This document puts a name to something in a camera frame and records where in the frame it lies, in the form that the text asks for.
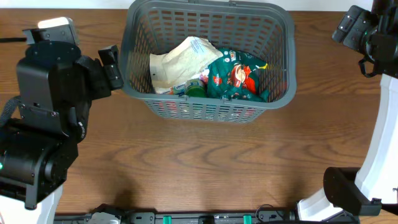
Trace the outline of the tissue multipack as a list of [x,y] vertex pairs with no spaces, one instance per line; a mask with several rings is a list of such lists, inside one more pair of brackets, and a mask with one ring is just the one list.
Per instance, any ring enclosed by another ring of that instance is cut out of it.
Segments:
[[206,90],[209,73],[209,68],[205,68],[202,72],[193,75],[187,81],[182,83],[173,84],[169,87],[160,87],[159,84],[156,84],[155,81],[153,81],[152,86],[157,94],[181,96],[185,94],[188,87],[192,87],[193,85],[198,85],[202,89]]

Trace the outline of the beige paper pouch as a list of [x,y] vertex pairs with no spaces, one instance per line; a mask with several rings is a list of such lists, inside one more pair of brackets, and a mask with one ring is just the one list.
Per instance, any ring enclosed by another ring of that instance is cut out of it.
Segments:
[[189,36],[166,54],[150,54],[152,86],[166,89],[183,84],[222,56],[209,40]]

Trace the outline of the green-lid jar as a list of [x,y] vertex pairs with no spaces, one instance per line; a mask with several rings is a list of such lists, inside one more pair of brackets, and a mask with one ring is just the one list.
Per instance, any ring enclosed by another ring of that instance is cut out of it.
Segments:
[[206,98],[205,85],[200,79],[191,79],[185,83],[185,94],[189,97]]

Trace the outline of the green coffee bag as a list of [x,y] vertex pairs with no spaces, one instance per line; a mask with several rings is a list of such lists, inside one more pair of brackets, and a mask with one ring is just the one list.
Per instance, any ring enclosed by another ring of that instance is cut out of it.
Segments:
[[259,90],[259,73],[267,62],[245,52],[219,48],[223,54],[209,66],[207,97],[265,102],[267,90]]

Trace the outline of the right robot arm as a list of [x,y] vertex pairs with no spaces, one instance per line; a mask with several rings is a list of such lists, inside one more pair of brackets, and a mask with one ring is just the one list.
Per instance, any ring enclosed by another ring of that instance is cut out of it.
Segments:
[[366,78],[381,76],[379,111],[362,166],[327,168],[323,188],[297,204],[297,223],[397,214],[397,1],[376,0],[370,11],[351,6],[332,39],[363,55]]

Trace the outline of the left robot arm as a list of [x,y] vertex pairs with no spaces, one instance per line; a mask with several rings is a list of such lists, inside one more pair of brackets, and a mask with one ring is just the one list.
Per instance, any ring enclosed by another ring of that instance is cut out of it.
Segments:
[[82,54],[72,19],[24,30],[19,95],[1,113],[1,222],[53,223],[92,102],[124,85],[115,45]]

